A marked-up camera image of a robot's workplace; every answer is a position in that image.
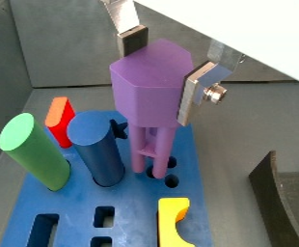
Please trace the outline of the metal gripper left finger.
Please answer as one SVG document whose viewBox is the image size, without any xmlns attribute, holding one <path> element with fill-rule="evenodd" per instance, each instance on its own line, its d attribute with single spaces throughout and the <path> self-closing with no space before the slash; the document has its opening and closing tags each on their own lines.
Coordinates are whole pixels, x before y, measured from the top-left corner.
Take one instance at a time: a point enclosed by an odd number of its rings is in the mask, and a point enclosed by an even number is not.
<svg viewBox="0 0 299 247">
<path fill-rule="evenodd" d="M 141 25 L 132 0 L 100 0 L 117 30 L 117 47 L 121 57 L 130 55 L 148 44 L 148 27 Z"/>
</svg>

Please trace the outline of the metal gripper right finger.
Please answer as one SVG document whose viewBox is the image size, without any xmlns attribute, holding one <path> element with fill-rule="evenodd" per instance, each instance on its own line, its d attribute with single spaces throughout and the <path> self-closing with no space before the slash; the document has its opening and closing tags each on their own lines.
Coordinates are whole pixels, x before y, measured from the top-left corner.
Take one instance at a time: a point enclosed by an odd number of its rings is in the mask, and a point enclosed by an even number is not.
<svg viewBox="0 0 299 247">
<path fill-rule="evenodd" d="M 212 40 L 207 52 L 208 60 L 184 77 L 183 94 L 179 103 L 177 122 L 185 126 L 195 109 L 204 101 L 217 104 L 227 94 L 220 85 L 236 70 L 243 60 L 240 51 L 217 40 Z"/>
</svg>

